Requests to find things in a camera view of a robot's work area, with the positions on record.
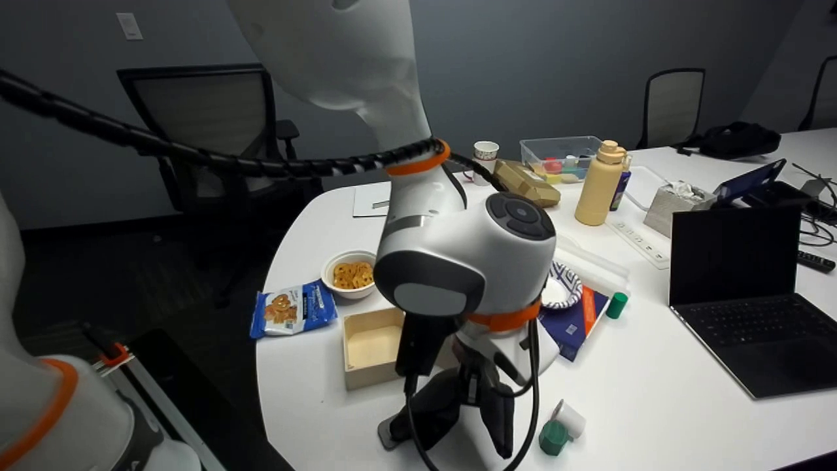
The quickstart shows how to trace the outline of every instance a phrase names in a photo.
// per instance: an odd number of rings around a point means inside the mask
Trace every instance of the office chair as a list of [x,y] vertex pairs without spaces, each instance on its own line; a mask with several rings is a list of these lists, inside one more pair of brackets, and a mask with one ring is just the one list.
[[818,68],[801,132],[832,125],[837,125],[837,56],[826,57]]
[[639,150],[688,141],[701,120],[703,68],[667,68],[646,83],[646,112]]
[[[164,138],[238,158],[295,159],[297,132],[291,120],[274,120],[272,81],[262,65],[125,68],[118,78],[148,132]],[[178,213],[232,226],[246,236],[217,286],[214,306],[224,306],[238,277],[254,268],[258,236],[268,231],[265,221],[274,221],[287,196],[321,191],[318,181],[304,185],[244,179],[236,171],[219,174],[164,155],[157,163]]]

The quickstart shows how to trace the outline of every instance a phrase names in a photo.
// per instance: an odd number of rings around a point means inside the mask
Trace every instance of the gray wall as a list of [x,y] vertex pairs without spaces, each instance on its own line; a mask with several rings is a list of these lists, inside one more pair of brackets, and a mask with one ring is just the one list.
[[744,120],[756,120],[780,132],[792,132],[802,123],[815,73],[823,57],[837,56],[837,18],[829,15],[833,0],[801,3],[784,43],[767,73],[761,77]]
[[[640,133],[644,81],[703,65],[703,125],[742,112],[801,3],[788,0],[412,0],[421,91],[436,137],[469,153],[495,138]],[[143,43],[121,39],[134,10]],[[221,0],[3,0],[3,68],[88,107],[142,123],[114,68],[254,60]],[[300,155],[370,147],[352,115],[278,96]],[[170,214],[152,159],[0,106],[0,191],[24,227]]]

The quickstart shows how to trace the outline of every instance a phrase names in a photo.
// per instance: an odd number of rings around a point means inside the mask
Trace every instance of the snack bag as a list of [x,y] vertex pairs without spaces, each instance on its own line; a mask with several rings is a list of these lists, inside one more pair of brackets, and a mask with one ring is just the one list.
[[321,281],[258,293],[251,319],[251,338],[287,338],[333,325],[338,317],[334,295]]

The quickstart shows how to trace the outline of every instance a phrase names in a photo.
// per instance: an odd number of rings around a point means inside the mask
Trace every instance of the mustard bottle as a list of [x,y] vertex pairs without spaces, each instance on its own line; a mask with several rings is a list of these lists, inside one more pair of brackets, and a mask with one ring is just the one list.
[[576,221],[584,226],[602,226],[611,194],[624,174],[624,150],[618,141],[602,141],[599,155],[585,171],[581,198],[576,208]]

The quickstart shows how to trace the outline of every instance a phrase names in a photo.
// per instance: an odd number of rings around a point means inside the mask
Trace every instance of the desk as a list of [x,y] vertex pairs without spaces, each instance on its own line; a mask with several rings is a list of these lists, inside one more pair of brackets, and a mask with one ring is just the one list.
[[[837,129],[788,133],[773,158],[837,176],[833,150]],[[759,164],[679,158],[673,150],[632,153],[632,159],[701,189]],[[782,179],[795,185],[806,181],[790,164]],[[837,389],[751,400],[667,310],[667,270],[615,231],[622,221],[639,223],[644,213],[622,201],[603,227],[585,227],[573,221],[581,185],[560,191],[563,205],[548,213],[560,244],[573,242],[624,268],[631,304],[618,321],[595,329],[577,365],[557,361],[540,374],[538,426],[565,397],[585,420],[585,431],[560,457],[547,457],[533,442],[521,468],[741,471],[777,468],[837,451]],[[265,290],[318,277],[334,251],[374,251],[385,221],[352,221],[350,208],[352,189],[314,198],[280,244]],[[837,259],[837,246],[807,251]],[[798,268],[798,293],[832,317],[837,317],[833,287],[833,274]],[[377,306],[387,306],[380,293],[340,304],[340,317]],[[421,468],[412,444],[385,454],[377,442],[377,423],[403,409],[399,383],[346,392],[340,361],[340,321],[300,338],[258,340],[258,397],[272,448],[295,468]],[[529,397],[516,409],[521,444]],[[432,457],[438,468],[501,468],[479,416],[469,409]]]

